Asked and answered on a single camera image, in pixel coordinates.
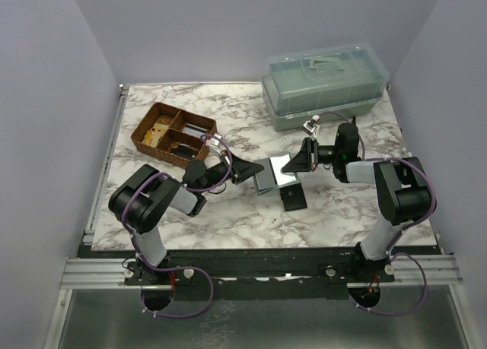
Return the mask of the grey credit card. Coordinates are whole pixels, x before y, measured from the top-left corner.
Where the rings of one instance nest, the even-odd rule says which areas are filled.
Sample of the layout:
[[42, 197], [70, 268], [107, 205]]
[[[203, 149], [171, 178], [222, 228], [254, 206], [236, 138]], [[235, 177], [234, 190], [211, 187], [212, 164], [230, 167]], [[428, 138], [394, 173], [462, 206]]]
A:
[[269, 158], [275, 183], [278, 187], [291, 186], [299, 182], [295, 173], [285, 173], [282, 169], [290, 160], [290, 154], [282, 154]]

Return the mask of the green card holder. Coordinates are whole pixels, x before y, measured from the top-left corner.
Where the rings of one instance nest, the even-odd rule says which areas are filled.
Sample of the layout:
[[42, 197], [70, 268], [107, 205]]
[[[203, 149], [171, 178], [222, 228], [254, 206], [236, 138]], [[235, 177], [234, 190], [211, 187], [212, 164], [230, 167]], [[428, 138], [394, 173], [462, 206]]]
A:
[[254, 185], [259, 195], [301, 182], [296, 173], [282, 172], [282, 168], [290, 160], [290, 154], [280, 154], [255, 161], [263, 167], [263, 170], [253, 176]]

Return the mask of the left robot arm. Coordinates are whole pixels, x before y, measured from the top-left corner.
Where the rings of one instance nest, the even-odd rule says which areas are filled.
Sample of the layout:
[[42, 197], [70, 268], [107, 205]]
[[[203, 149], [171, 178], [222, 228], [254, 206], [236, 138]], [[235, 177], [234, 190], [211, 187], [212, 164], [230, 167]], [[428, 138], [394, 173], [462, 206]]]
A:
[[181, 181], [148, 164], [140, 167], [111, 195], [108, 207], [129, 232], [136, 258], [144, 264], [143, 276], [152, 284], [168, 277], [167, 249], [158, 230], [167, 209], [194, 217], [206, 204], [205, 192], [227, 181], [237, 185], [262, 171], [262, 164], [232, 153], [220, 156], [220, 163], [210, 168], [201, 160], [190, 161]]

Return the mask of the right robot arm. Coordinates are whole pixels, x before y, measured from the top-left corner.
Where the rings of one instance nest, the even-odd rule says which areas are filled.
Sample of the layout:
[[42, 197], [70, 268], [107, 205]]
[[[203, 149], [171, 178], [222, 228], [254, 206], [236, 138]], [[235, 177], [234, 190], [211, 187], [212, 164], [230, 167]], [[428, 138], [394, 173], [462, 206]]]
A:
[[371, 232], [355, 246], [348, 267], [355, 280], [369, 281], [392, 261], [390, 253], [401, 236], [432, 215], [437, 206], [433, 188], [416, 157], [359, 157], [362, 140], [352, 123], [339, 125], [332, 146], [318, 143], [315, 121], [305, 122], [303, 129], [308, 136], [299, 152], [282, 167], [283, 173], [311, 172], [322, 164], [330, 166], [340, 182], [376, 187], [380, 215]]

